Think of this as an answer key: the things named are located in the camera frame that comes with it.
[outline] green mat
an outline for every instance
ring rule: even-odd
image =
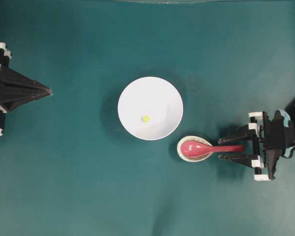
[[[2,0],[0,41],[12,69],[54,91],[7,116],[0,236],[295,236],[295,157],[255,182],[217,155],[176,153],[185,135],[214,143],[295,97],[295,0]],[[159,141],[130,136],[117,116],[121,91],[143,76],[170,81],[184,102]]]

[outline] small yellow object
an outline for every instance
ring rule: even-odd
[[[150,119],[151,119],[151,117],[149,115],[146,115],[146,116],[142,117],[142,121],[144,123],[148,123],[150,121]]]

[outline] robotic arm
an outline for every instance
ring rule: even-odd
[[[249,117],[250,123],[218,142],[228,144],[248,140],[252,142],[253,153],[223,154],[219,158],[254,168],[254,180],[274,180],[279,158],[291,158],[295,152],[295,120],[292,121],[291,116],[283,110],[277,110],[272,120],[266,112],[252,112]],[[263,174],[264,169],[267,169],[267,174]]]
[[[10,69],[11,58],[6,44],[0,42],[0,136],[3,135],[6,113],[25,103],[52,95],[49,87]]]

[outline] white bowl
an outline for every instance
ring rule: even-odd
[[[179,125],[183,103],[177,89],[157,77],[143,77],[130,83],[121,93],[118,115],[123,127],[143,140],[170,135]]]

